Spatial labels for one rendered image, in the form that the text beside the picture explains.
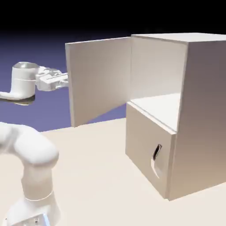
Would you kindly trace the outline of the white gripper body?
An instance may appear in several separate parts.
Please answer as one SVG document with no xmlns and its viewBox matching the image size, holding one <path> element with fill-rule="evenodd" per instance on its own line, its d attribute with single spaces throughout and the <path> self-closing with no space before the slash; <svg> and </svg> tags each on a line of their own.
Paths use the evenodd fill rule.
<svg viewBox="0 0 226 226">
<path fill-rule="evenodd" d="M 39 91 L 53 91 L 61 88 L 61 72 L 40 73 L 35 76 L 36 87 Z"/>
</svg>

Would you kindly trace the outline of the white cabinet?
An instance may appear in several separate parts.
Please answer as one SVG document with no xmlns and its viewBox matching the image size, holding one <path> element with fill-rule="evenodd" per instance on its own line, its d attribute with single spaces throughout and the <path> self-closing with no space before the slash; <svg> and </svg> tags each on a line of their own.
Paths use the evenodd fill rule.
<svg viewBox="0 0 226 226">
<path fill-rule="evenodd" d="M 176 132 L 168 200 L 226 182 L 226 35 L 132 35 L 130 85 Z"/>
</svg>

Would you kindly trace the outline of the white cabinet door without handle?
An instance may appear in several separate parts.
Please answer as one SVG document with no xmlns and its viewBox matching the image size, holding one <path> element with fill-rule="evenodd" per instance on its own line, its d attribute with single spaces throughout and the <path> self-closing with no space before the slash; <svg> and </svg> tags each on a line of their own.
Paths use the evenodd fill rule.
<svg viewBox="0 0 226 226">
<path fill-rule="evenodd" d="M 128 101 L 130 37 L 66 43 L 65 53 L 72 127 Z"/>
</svg>

